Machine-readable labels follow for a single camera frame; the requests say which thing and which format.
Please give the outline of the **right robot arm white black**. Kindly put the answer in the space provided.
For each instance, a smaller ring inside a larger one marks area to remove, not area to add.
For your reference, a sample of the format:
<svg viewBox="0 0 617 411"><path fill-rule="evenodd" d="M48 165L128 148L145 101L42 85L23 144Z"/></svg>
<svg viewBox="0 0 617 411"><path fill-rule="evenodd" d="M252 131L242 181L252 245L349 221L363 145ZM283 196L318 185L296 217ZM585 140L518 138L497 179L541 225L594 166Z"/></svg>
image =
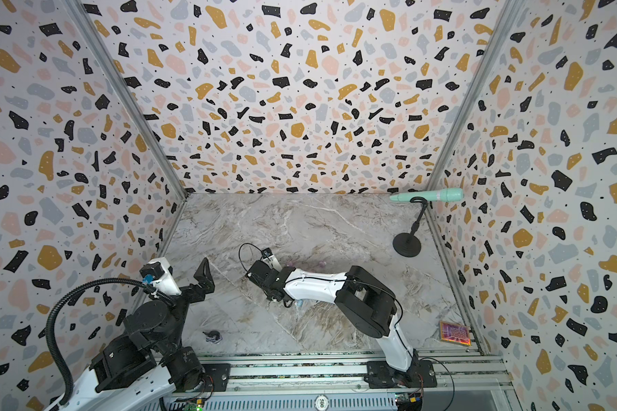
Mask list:
<svg viewBox="0 0 617 411"><path fill-rule="evenodd" d="M387 365L406 373L414 361L400 322L404 308L394 292L361 266L348 272L323 274L287 266L276 270L264 261L253 263L246 277L270 301L321 301L334 304L354 327L375 339Z"/></svg>

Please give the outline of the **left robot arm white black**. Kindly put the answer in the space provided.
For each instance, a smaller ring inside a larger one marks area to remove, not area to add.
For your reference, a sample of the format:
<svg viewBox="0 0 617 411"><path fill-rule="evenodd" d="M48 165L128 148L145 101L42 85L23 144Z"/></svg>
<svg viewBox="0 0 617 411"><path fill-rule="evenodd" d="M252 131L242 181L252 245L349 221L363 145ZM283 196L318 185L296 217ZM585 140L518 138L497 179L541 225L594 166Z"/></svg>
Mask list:
<svg viewBox="0 0 617 411"><path fill-rule="evenodd" d="M192 284L177 285L165 258L150 260L141 279L101 278L72 289L51 309L46 320L46 344L61 373L64 393L51 410L137 410L149 404L166 408L174 392L192 409L200 409L219 390L222 378L207 371L195 351L182 343L183 328L192 304L214 293L208 259L203 259ZM123 284L141 289L149 300L123 319L123 334L92 359L80 378L74 378L55 334L61 311L86 290Z"/></svg>

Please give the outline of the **black microphone stand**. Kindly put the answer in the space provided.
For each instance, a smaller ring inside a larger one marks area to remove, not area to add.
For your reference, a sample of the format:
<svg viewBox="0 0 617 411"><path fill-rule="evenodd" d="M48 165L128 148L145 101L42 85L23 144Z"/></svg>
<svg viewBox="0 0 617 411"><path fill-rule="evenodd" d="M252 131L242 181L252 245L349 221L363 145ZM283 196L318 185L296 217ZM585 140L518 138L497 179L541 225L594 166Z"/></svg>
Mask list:
<svg viewBox="0 0 617 411"><path fill-rule="evenodd" d="M428 207L428 200L420 196L414 196L410 202L422 206L418 217L413 222L409 232L397 234L392 241L395 252L406 258L417 257L421 253L422 245L421 241L416 237L416 232L420 228L421 221Z"/></svg>

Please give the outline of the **pink orange card box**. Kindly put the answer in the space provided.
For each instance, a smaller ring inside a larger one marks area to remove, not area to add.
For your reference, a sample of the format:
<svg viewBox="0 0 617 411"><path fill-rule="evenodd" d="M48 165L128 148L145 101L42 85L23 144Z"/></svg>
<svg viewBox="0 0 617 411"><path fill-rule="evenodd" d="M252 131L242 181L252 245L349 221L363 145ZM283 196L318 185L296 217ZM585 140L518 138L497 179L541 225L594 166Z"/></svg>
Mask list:
<svg viewBox="0 0 617 411"><path fill-rule="evenodd" d="M471 346L471 334L467 326L440 322L440 340L447 343Z"/></svg>

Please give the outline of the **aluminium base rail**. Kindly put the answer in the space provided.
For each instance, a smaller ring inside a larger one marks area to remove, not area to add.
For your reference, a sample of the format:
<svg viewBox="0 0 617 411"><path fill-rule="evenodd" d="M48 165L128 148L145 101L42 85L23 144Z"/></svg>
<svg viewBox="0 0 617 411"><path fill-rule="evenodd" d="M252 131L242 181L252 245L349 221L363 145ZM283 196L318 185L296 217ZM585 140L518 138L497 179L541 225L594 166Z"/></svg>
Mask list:
<svg viewBox="0 0 617 411"><path fill-rule="evenodd" d="M392 380L380 354L339 352L283 356L208 356L207 371L222 378L200 409L179 392L166 408L137 410L316 410L319 395L328 410L519 410L518 396L502 359L464 351L418 353L413 388Z"/></svg>

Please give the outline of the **poker chip on rail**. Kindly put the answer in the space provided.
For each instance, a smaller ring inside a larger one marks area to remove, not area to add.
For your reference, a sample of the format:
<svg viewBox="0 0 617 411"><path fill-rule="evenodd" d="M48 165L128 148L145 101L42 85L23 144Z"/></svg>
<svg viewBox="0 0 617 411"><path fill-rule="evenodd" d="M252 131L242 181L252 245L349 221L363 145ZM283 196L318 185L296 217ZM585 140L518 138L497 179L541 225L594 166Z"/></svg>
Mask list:
<svg viewBox="0 0 617 411"><path fill-rule="evenodd" d="M329 398L325 395L319 395L314 400L314 406L317 411L327 411L330 406Z"/></svg>

